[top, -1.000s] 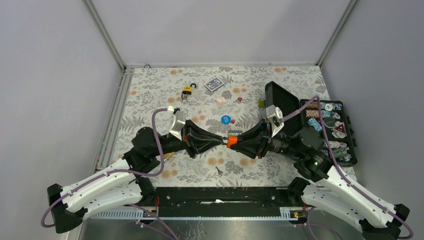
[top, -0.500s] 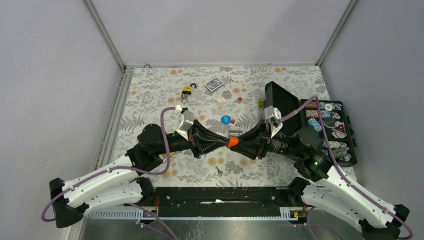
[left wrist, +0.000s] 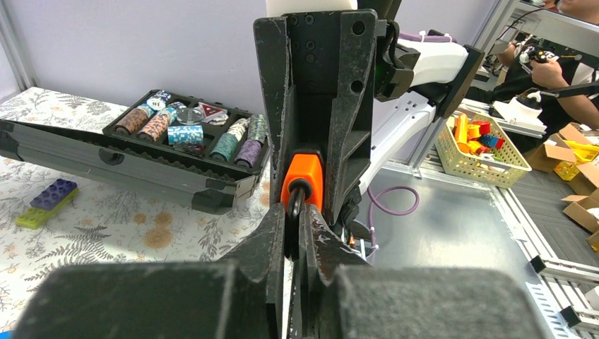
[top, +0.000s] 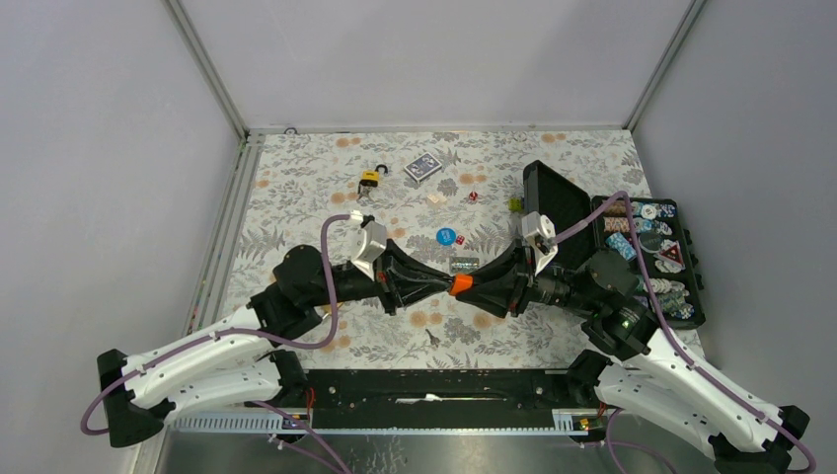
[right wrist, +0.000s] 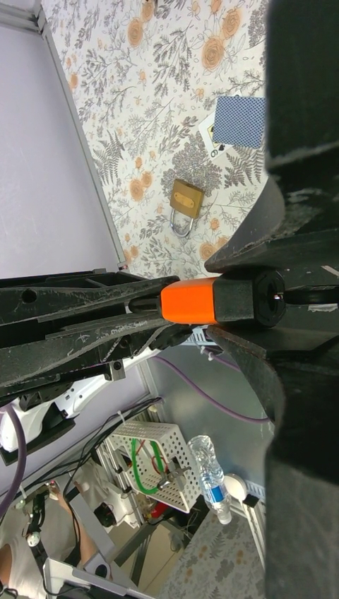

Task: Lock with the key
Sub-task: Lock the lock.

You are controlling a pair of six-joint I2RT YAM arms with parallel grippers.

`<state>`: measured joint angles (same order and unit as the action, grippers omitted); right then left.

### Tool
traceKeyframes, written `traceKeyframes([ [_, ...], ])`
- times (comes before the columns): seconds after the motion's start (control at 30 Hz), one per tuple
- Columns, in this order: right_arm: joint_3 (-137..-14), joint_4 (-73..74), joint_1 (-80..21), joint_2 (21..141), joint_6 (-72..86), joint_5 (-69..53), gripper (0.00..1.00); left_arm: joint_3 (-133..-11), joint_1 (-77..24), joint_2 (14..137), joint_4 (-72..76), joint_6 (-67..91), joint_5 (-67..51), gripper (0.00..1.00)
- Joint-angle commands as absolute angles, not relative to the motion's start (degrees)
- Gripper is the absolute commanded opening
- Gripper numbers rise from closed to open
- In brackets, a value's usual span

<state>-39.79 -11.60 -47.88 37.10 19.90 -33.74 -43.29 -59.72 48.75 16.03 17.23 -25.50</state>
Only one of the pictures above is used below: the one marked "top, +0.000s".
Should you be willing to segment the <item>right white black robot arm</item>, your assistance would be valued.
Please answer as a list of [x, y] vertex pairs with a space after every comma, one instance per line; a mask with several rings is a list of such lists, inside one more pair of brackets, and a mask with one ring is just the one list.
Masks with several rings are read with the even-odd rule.
[[759, 399], [690, 350], [634, 297], [639, 277], [619, 253], [600, 250], [576, 270], [538, 270], [535, 255], [511, 246], [454, 276], [449, 292], [497, 317], [517, 316], [531, 303], [583, 317], [593, 347], [571, 365], [572, 402], [599, 400], [640, 416], [690, 443], [720, 473], [789, 472], [809, 422], [803, 410]]

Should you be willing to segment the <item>small padlock key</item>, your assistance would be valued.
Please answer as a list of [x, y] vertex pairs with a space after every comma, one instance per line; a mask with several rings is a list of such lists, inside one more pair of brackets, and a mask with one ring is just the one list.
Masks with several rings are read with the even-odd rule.
[[429, 342], [434, 348], [438, 348], [440, 346], [440, 339], [434, 336], [428, 329], [425, 330], [428, 335]]

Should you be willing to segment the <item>yellow padlock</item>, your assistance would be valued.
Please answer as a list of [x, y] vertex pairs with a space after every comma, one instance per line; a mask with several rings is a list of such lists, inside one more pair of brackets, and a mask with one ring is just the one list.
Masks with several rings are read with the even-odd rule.
[[379, 164], [372, 170], [363, 171], [357, 186], [358, 198], [370, 198], [371, 192], [379, 186], [381, 177], [388, 174], [389, 168], [384, 164]]

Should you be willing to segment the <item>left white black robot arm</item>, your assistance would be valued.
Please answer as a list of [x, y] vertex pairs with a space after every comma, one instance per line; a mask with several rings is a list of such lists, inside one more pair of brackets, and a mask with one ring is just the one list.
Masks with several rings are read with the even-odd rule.
[[317, 307], [376, 298], [394, 314], [454, 284], [453, 276], [388, 239], [362, 245], [354, 259], [337, 266], [325, 249], [293, 247], [273, 273], [275, 281], [246, 305], [180, 340], [135, 355], [117, 349], [99, 354], [101, 393], [92, 405], [103, 407], [107, 425], [92, 429], [87, 411], [82, 432], [123, 448], [207, 407], [272, 399], [295, 405], [307, 383], [295, 350], [326, 346], [337, 332], [333, 316], [324, 341], [302, 342], [323, 321]]

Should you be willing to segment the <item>orange padlock with key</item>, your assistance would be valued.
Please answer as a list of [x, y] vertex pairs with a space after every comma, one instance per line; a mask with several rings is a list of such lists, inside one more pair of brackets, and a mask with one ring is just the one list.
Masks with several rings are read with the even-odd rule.
[[474, 279], [471, 275], [457, 274], [453, 277], [452, 283], [448, 289], [448, 294], [457, 296], [458, 294], [469, 290], [474, 285]]

